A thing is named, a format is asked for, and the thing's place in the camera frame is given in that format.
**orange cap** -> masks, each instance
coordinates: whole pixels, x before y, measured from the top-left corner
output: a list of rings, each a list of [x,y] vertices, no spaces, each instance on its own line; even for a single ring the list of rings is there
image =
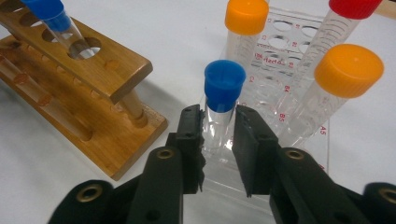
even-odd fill
[[[330,94],[355,98],[369,90],[383,72],[384,64],[372,51],[342,44],[325,54],[315,70],[315,80]]]
[[[256,35],[264,29],[268,11],[264,0],[230,0],[225,25],[239,35]]]

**white table surface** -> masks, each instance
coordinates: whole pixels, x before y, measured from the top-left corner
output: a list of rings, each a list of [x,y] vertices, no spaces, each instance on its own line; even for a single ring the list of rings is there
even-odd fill
[[[177,129],[180,110],[201,102],[205,66],[219,58],[227,29],[227,0],[63,0],[68,14],[152,61],[154,71],[136,88],[141,100]],[[324,16],[326,0],[272,0],[272,7]],[[0,30],[1,37],[8,35]],[[370,182],[396,184],[396,21],[373,15],[347,43],[371,49],[384,76],[349,100],[330,122],[330,177],[362,192]],[[0,81],[0,223],[45,223],[65,194],[89,179],[114,187],[139,175],[148,153],[113,181]],[[265,223],[261,214],[215,200],[185,197],[185,223]]]

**blue cap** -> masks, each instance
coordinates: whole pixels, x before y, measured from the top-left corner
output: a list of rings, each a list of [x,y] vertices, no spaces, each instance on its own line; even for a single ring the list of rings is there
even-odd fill
[[[241,94],[246,78],[244,68],[238,63],[218,60],[205,69],[206,103],[215,112],[231,110]]]
[[[21,0],[52,31],[62,32],[71,25],[70,18],[64,12],[60,0]]]

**wooden test tube rack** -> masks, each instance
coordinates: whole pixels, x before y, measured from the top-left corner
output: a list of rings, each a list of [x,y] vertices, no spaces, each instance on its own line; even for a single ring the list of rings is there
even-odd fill
[[[74,20],[92,48],[76,60],[17,0],[0,0],[0,78],[111,178],[118,180],[165,130],[134,87],[151,62]]]

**red cap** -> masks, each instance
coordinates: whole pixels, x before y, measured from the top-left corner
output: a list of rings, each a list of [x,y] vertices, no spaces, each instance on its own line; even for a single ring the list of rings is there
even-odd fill
[[[340,16],[353,20],[366,19],[382,0],[330,0],[330,8]]]

